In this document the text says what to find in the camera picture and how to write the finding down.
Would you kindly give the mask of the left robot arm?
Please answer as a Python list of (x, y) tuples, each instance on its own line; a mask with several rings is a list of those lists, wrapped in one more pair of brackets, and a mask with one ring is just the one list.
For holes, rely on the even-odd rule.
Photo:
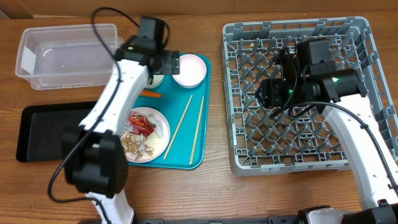
[(129, 164), (121, 135), (137, 97), (154, 74), (180, 71), (179, 52), (165, 48), (169, 36), (165, 21), (141, 17), (138, 34), (111, 54), (114, 72), (93, 109), (63, 134), (63, 161), (54, 174), (65, 172), (66, 181), (84, 193), (82, 199), (93, 202), (100, 223), (134, 222), (124, 192)]

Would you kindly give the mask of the pink white bowl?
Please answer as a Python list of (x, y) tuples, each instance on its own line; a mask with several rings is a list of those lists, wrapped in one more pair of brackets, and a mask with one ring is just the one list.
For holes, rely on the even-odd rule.
[(206, 64), (197, 55), (185, 54), (179, 57), (180, 73), (173, 79), (184, 88), (195, 88), (206, 77)]

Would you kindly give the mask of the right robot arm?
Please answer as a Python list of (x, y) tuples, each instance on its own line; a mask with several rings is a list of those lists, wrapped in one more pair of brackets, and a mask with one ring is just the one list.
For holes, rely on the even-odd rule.
[(397, 164), (372, 114), (368, 91), (353, 68), (338, 70), (324, 38), (283, 48), (274, 56), (282, 76), (263, 80), (255, 97), (299, 118), (315, 108), (338, 138), (353, 172), (362, 211), (330, 206), (300, 210), (297, 223), (397, 223)]

